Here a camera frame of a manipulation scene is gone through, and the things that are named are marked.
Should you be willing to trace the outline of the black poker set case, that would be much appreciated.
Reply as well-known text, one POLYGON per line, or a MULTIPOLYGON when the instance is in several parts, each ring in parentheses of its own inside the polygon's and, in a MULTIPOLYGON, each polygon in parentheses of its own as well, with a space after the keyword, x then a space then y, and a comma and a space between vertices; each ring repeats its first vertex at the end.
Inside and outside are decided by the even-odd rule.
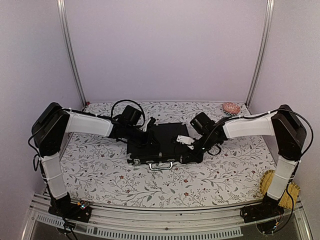
POLYGON ((180 162, 189 152, 187 145, 178 142, 179 136, 189 136, 187 126, 182 122, 153 125, 150 133, 151 140, 145 145, 127 144, 128 164, 147 165, 151 171, 170 170, 174 162, 180 162))

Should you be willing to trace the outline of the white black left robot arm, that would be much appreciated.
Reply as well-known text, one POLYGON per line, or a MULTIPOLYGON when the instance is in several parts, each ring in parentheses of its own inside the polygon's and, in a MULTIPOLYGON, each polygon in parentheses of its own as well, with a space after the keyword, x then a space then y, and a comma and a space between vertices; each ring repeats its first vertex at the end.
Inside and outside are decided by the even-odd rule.
POLYGON ((60 166, 60 151, 66 134, 80 133, 97 135, 117 141, 126 140, 144 148, 156 144, 154 132, 141 106, 128 105, 118 115, 98 115, 89 112, 63 108, 52 102, 31 128, 28 145, 38 157, 42 178, 47 184, 55 209, 63 216, 74 213, 74 205, 69 202, 63 173, 60 166))

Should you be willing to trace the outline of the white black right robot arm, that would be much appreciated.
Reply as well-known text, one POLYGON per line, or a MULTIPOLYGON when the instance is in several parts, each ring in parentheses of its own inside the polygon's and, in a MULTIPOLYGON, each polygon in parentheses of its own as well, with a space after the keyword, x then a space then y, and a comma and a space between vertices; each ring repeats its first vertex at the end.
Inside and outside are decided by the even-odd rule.
POLYGON ((301 158, 309 150, 305 147, 308 121, 283 104, 279 108, 250 116, 224 117, 218 122, 205 113, 199 113, 190 124, 201 135, 199 139, 179 135, 177 142, 189 147, 182 163, 195 162, 201 154, 229 139, 246 136, 274 136, 278 160, 274 177, 265 193, 258 213, 269 218, 278 210, 278 204, 295 177, 301 158))

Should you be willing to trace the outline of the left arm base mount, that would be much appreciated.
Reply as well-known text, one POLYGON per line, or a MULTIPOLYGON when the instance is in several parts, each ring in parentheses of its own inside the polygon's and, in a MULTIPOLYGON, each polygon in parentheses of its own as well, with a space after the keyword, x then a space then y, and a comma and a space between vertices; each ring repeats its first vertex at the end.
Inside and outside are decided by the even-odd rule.
POLYGON ((67 220, 88 223, 91 218, 92 208, 90 206, 82 208, 81 204, 78 205, 67 201, 57 202, 51 200, 48 212, 67 220))

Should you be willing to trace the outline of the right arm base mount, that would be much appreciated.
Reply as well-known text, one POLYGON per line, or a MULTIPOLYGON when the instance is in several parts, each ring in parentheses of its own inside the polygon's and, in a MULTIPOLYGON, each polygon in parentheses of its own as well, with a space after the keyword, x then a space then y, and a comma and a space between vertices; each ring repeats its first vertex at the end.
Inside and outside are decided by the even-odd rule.
POLYGON ((263 203, 251 205, 247 204, 240 209, 240 216, 245 223, 259 222, 256 224, 257 230, 263 235, 272 235, 277 230, 284 214, 281 206, 265 205, 263 203))

